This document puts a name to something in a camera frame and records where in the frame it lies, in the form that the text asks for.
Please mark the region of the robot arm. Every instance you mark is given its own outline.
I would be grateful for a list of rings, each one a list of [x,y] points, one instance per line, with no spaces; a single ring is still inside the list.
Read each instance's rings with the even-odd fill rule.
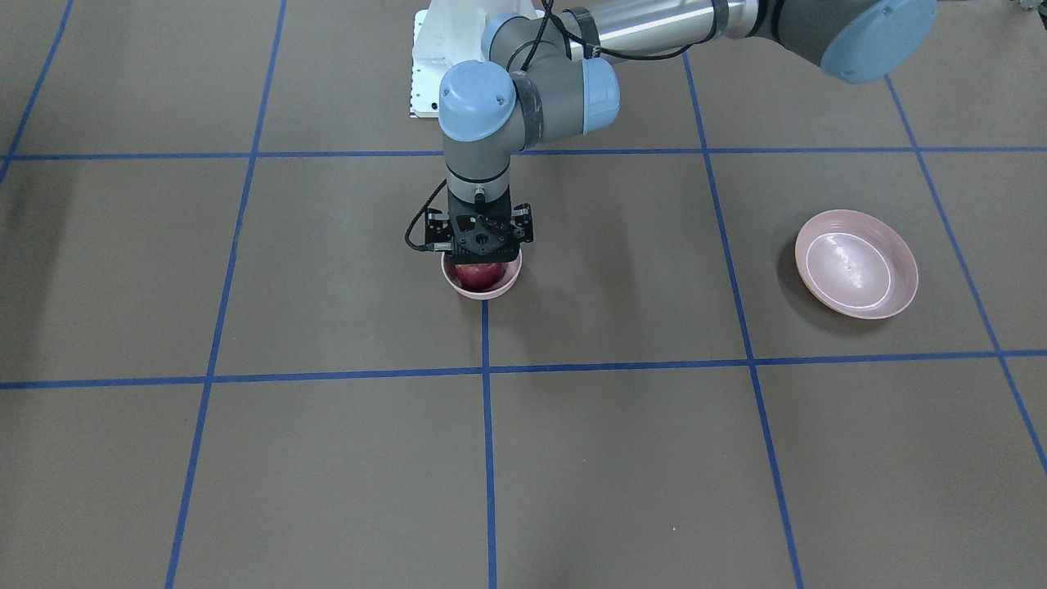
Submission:
[[[829,77],[868,83],[912,56],[936,15],[934,1],[607,1],[495,16],[481,59],[452,65],[438,86],[450,216],[507,219],[513,153],[612,124],[617,63],[765,38]]]

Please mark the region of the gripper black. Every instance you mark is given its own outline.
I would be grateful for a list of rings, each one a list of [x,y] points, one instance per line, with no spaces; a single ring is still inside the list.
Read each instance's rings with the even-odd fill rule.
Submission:
[[[513,211],[510,190],[505,190],[502,196],[484,202],[475,201],[474,195],[464,195],[460,198],[456,192],[448,190],[447,194],[450,218],[509,218]]]

